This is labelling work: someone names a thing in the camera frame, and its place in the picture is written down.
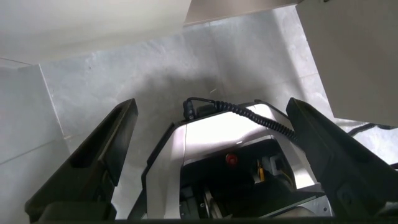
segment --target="black cable connector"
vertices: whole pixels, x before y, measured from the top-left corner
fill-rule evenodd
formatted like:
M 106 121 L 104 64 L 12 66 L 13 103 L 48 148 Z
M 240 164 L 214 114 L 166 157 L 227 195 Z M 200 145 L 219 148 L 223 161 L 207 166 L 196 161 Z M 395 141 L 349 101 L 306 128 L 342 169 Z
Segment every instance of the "black cable connector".
M 284 136 L 288 137 L 293 142 L 297 142 L 297 136 L 293 130 L 284 126 L 283 124 L 278 123 L 277 121 L 260 116 L 247 108 L 242 108 L 238 105 L 234 105 L 232 103 L 227 103 L 224 101 L 208 100 L 208 99 L 198 98 L 198 97 L 188 98 L 184 102 L 184 105 L 188 105 L 188 103 L 186 103 L 186 102 L 191 102 L 193 100 L 211 103 L 216 108 L 217 112 L 230 111 L 230 112 L 238 114 L 240 116 L 244 116 L 245 118 L 249 118 L 251 121 L 253 121 L 257 124 L 260 124 L 261 126 L 267 127 L 271 130 L 277 131 L 278 133 L 281 133 Z M 189 108 L 184 107 L 184 116 L 186 113 L 185 110 L 189 111 Z

